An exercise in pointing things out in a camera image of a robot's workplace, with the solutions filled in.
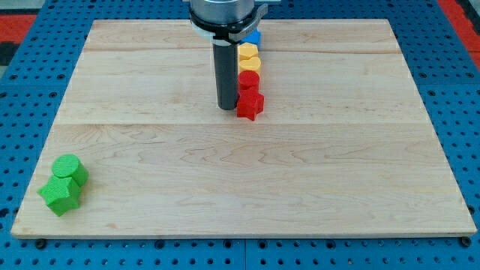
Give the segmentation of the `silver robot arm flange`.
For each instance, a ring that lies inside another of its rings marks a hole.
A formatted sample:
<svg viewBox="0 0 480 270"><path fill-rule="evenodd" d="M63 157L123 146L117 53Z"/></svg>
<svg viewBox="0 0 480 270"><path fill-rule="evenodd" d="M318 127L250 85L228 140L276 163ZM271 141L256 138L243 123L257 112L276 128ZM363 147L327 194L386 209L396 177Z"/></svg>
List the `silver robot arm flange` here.
<svg viewBox="0 0 480 270"><path fill-rule="evenodd" d="M238 44L255 32L269 11L269 1L190 0L190 24L217 46Z"/></svg>

